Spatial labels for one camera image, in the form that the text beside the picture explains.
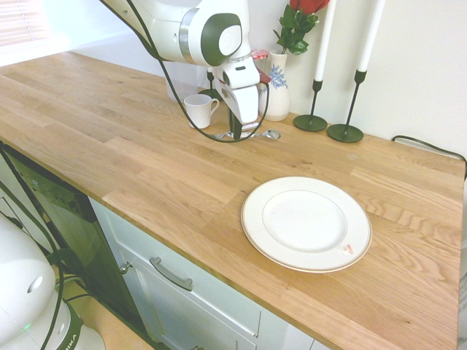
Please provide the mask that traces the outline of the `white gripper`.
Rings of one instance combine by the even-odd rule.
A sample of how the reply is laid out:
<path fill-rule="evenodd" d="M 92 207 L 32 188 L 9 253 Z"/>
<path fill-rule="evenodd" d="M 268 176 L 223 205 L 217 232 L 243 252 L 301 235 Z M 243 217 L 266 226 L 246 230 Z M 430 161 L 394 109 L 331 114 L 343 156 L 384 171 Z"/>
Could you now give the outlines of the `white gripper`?
<path fill-rule="evenodd" d="M 258 117 L 256 85 L 260 75 L 255 67 L 214 67 L 213 74 L 215 90 L 228 106 L 230 132 L 239 140 L 242 124 L 253 123 Z"/>

